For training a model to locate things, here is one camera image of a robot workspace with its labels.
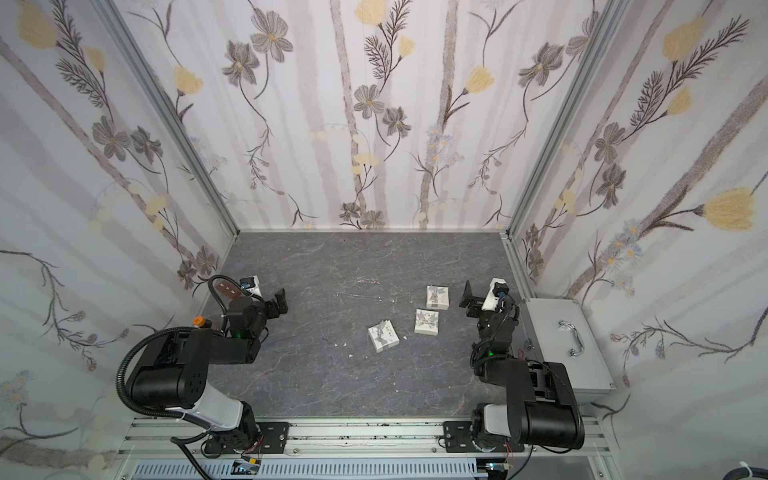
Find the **brown bottle orange cap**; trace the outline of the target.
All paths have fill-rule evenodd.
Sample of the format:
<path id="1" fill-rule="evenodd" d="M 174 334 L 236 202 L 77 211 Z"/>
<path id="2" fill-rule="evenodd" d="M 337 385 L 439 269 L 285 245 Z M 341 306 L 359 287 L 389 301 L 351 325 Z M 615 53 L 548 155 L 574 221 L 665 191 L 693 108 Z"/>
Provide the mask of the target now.
<path id="1" fill-rule="evenodd" d="M 192 321 L 192 324 L 194 327 L 201 329 L 209 329 L 212 327 L 212 322 L 203 316 L 195 317 Z"/>

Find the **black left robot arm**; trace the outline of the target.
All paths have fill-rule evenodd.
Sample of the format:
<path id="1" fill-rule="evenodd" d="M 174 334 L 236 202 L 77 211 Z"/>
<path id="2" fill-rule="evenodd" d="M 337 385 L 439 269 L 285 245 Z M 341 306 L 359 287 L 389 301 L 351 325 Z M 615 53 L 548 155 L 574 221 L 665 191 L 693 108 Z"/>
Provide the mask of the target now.
<path id="1" fill-rule="evenodd" d="M 121 361 L 116 393 L 135 413 L 183 420 L 203 429 L 201 434 L 174 443 L 185 453 L 201 443 L 207 458 L 222 454 L 281 454 L 289 424 L 258 424 L 252 407 L 214 387 L 208 380 L 212 365 L 254 363 L 268 337 L 267 322 L 288 312 L 286 293 L 278 290 L 265 300 L 240 296 L 223 313 L 227 331 L 216 330 L 198 317 L 191 327 L 157 331 L 135 345 Z"/>

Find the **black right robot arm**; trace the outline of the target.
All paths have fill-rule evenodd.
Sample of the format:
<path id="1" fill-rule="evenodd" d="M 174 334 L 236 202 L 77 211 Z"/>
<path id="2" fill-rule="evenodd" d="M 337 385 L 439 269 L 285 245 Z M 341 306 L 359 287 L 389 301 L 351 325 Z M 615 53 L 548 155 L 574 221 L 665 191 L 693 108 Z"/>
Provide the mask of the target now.
<path id="1" fill-rule="evenodd" d="M 485 309 L 485 299 L 474 295 L 466 282 L 459 306 L 477 320 L 470 368 L 481 382 L 503 388 L 505 402 L 478 404 L 462 432 L 445 433 L 446 440 L 456 441 L 446 448 L 520 452 L 531 445 L 556 454 L 580 449 L 585 427 L 566 367 L 514 354 L 521 306 L 504 282 L 494 282 L 490 293 L 495 305 Z"/>

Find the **small brown red box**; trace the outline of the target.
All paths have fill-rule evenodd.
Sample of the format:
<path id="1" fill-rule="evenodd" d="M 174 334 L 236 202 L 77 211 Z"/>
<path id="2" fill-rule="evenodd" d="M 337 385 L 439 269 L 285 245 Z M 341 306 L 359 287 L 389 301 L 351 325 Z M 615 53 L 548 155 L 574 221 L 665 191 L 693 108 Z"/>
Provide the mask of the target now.
<path id="1" fill-rule="evenodd" d="M 220 282 L 216 286 L 216 289 L 219 293 L 221 293 L 222 295 L 230 299 L 235 299 L 242 295 L 241 291 L 238 288 L 236 288 L 235 286 L 233 286 L 228 282 Z"/>

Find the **white jewelry box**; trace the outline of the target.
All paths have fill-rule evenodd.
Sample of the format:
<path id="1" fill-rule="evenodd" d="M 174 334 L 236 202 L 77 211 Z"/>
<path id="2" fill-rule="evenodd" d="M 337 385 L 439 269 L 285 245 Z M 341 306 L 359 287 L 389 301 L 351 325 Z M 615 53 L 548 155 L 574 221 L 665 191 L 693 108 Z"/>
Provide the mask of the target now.
<path id="1" fill-rule="evenodd" d="M 369 327 L 368 335 L 377 353 L 381 353 L 400 343 L 400 339 L 390 319 L 382 320 L 377 325 Z"/>
<path id="2" fill-rule="evenodd" d="M 448 310 L 450 307 L 449 288 L 446 286 L 428 285 L 426 287 L 425 306 L 430 310 Z"/>

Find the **silver metal case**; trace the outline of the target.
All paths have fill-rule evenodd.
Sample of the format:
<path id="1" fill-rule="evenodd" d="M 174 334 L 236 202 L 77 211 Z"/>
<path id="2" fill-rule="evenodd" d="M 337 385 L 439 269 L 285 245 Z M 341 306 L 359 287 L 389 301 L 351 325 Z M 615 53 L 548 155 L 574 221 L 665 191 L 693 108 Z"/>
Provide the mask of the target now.
<path id="1" fill-rule="evenodd" d="M 563 364 L 582 404 L 616 390 L 581 307 L 570 299 L 525 300 L 513 348 L 519 358 Z"/>

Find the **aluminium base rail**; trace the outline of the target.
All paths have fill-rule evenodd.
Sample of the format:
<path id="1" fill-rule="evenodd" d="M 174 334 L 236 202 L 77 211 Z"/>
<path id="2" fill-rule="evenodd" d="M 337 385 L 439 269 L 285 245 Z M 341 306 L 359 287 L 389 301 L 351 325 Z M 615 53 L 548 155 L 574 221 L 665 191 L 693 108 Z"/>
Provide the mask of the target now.
<path id="1" fill-rule="evenodd" d="M 264 437 L 242 454 L 203 453 L 202 435 L 176 421 L 137 418 L 110 479 L 619 479 L 596 419 L 585 443 L 479 451 L 463 418 L 263 419 Z"/>

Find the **white jewelry box lid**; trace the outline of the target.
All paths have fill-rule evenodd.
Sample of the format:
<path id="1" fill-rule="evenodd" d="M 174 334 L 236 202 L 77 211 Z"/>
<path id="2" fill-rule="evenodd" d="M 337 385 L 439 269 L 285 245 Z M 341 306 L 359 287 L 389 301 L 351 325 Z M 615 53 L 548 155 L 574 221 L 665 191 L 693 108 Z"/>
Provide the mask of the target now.
<path id="1" fill-rule="evenodd" d="M 439 312 L 417 309 L 414 321 L 414 333 L 419 335 L 437 336 L 439 334 Z"/>

